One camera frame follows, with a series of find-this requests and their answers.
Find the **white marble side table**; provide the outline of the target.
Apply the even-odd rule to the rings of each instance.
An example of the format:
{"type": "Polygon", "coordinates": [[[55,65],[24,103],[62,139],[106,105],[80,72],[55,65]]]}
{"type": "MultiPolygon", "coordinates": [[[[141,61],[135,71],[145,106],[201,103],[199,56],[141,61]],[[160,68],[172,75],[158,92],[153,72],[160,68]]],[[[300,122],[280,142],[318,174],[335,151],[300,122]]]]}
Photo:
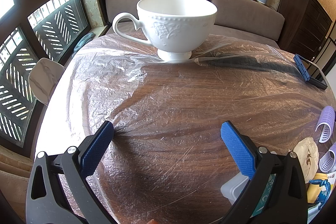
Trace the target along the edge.
{"type": "Polygon", "coordinates": [[[48,106],[65,67],[47,58],[41,58],[29,73],[29,85],[42,104],[48,106]]]}

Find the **purple hair roller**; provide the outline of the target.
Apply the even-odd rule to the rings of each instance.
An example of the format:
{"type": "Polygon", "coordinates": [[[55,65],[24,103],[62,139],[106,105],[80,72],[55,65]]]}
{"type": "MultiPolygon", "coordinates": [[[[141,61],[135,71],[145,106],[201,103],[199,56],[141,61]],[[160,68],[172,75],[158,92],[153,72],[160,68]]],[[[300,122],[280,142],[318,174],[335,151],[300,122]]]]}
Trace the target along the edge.
{"type": "Polygon", "coordinates": [[[335,147],[336,144],[333,145],[324,153],[319,153],[319,170],[323,173],[329,173],[335,166],[335,147]]]}
{"type": "Polygon", "coordinates": [[[326,143],[332,136],[335,123],[335,110],[332,106],[326,106],[322,109],[318,118],[315,130],[321,129],[319,137],[320,143],[326,143]]]}

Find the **dark wooden cabinet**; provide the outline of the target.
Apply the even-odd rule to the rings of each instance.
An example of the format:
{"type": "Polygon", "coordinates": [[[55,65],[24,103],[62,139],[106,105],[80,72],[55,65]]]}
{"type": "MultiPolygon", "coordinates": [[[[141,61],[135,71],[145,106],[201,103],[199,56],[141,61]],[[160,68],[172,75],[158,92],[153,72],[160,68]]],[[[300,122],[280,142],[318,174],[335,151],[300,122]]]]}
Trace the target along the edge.
{"type": "Polygon", "coordinates": [[[280,49],[313,61],[332,24],[326,10],[318,0],[280,0],[277,12],[285,18],[280,49]]]}

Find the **black tablet blue case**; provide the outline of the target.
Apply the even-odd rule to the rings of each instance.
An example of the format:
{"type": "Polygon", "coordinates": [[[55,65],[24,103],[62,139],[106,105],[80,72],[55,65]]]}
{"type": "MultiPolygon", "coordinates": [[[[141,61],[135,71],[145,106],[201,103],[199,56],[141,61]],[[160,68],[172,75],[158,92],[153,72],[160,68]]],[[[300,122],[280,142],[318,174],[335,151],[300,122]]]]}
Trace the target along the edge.
{"type": "Polygon", "coordinates": [[[293,59],[306,83],[312,84],[322,90],[327,89],[327,79],[323,71],[315,63],[303,58],[299,54],[295,54],[293,59]]]}

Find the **blue disposable face mask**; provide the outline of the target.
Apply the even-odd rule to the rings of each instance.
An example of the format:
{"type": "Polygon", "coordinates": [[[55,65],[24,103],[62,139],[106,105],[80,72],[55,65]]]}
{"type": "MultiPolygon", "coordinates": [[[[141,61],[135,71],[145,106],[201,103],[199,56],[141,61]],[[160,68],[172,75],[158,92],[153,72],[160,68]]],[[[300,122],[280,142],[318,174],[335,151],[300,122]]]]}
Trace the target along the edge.
{"type": "Polygon", "coordinates": [[[325,179],[325,180],[314,179],[314,180],[310,180],[309,183],[310,185],[317,186],[317,188],[315,189],[317,194],[313,194],[313,196],[316,195],[314,204],[318,205],[318,210],[321,210],[330,196],[331,184],[329,183],[328,179],[325,179]]]}

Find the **clear dental floss box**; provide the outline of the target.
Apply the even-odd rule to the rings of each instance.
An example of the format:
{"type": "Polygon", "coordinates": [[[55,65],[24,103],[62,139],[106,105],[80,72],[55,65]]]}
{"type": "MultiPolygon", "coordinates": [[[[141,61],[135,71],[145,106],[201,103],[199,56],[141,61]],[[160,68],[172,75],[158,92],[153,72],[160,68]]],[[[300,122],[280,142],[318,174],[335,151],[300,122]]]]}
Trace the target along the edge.
{"type": "Polygon", "coordinates": [[[223,184],[220,188],[220,191],[222,195],[230,202],[230,204],[233,205],[248,182],[249,177],[244,176],[241,172],[239,172],[233,178],[223,184]]]}

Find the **small yellow cup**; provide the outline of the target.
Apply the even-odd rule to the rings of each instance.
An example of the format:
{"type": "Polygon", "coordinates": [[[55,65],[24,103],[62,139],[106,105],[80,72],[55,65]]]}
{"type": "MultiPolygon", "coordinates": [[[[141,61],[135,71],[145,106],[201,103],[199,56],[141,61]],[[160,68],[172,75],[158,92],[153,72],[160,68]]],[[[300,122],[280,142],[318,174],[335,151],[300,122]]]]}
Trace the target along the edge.
{"type": "MultiPolygon", "coordinates": [[[[325,180],[327,179],[327,174],[325,173],[316,173],[313,180],[325,180]]],[[[307,201],[308,203],[315,203],[321,191],[326,191],[325,186],[319,186],[319,184],[309,183],[307,190],[307,201]]]]}

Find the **beige paper towel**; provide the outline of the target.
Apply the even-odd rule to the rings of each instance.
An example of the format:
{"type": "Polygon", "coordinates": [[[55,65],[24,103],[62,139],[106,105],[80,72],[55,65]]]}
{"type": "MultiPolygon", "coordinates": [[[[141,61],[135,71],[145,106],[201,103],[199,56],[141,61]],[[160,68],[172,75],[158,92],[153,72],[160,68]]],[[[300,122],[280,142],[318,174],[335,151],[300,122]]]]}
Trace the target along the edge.
{"type": "Polygon", "coordinates": [[[312,137],[308,137],[298,142],[293,152],[296,153],[305,183],[313,180],[318,170],[319,152],[318,147],[312,137]]]}

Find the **teal slipper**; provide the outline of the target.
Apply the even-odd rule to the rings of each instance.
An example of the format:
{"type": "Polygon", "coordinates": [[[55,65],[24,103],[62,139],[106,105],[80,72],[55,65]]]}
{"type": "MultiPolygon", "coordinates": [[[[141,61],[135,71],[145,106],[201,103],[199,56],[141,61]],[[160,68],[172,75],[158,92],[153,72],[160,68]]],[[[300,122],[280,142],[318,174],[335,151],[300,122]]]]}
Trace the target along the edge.
{"type": "Polygon", "coordinates": [[[74,53],[78,52],[83,46],[92,41],[95,36],[96,35],[93,32],[84,35],[74,47],[73,52],[74,53]]]}

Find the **white embossed teacup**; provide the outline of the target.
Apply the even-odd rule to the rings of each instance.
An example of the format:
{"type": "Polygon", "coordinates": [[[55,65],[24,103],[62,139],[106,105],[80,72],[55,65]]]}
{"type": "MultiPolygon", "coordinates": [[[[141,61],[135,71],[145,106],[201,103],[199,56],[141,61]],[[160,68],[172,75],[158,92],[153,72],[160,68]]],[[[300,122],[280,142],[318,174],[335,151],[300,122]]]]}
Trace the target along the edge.
{"type": "Polygon", "coordinates": [[[140,0],[138,17],[122,12],[114,17],[112,28],[124,39],[157,48],[163,61],[180,62],[188,60],[209,36],[217,12],[217,7],[208,0],[140,0]],[[123,19],[131,20],[146,39],[121,32],[118,24],[123,19]]]}

